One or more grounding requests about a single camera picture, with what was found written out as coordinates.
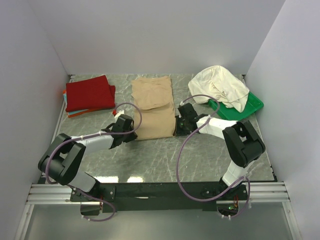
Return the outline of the beige t shirt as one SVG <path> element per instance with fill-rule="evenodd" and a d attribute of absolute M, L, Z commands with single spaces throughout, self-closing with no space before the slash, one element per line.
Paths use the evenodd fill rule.
<path fill-rule="evenodd" d="M 134 112 L 134 127 L 137 140 L 169 138 L 176 128 L 175 104 L 172 81 L 169 76 L 146 78 L 131 81 L 134 104 L 140 112 Z"/>

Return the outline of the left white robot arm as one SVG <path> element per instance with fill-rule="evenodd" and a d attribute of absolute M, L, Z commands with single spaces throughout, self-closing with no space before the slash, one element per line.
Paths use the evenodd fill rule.
<path fill-rule="evenodd" d="M 134 120 L 120 114 L 115 122 L 94 133 L 93 137 L 71 137 L 59 134 L 38 162 L 38 169 L 49 179 L 62 186 L 70 185 L 89 196 L 101 199 L 100 182 L 93 176 L 79 170 L 85 155 L 101 150 L 110 150 L 122 143 L 134 141 Z"/>

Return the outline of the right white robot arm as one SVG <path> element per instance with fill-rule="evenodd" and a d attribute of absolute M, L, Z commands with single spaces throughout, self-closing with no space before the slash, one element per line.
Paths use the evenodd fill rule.
<path fill-rule="evenodd" d="M 183 194 L 191 200 L 197 202 L 217 200 L 247 179 L 248 169 L 266 151 L 266 146 L 250 121 L 223 120 L 210 114 L 199 115 L 190 103 L 181 104 L 178 111 L 178 118 L 184 121 L 182 125 L 189 131 L 189 135 L 183 141 L 177 156 L 175 167 L 177 184 Z M 231 158 L 227 171 L 219 182 L 223 191 L 211 198 L 201 199 L 191 196 L 180 180 L 180 158 L 185 145 L 195 134 L 207 134 L 223 139 Z"/>

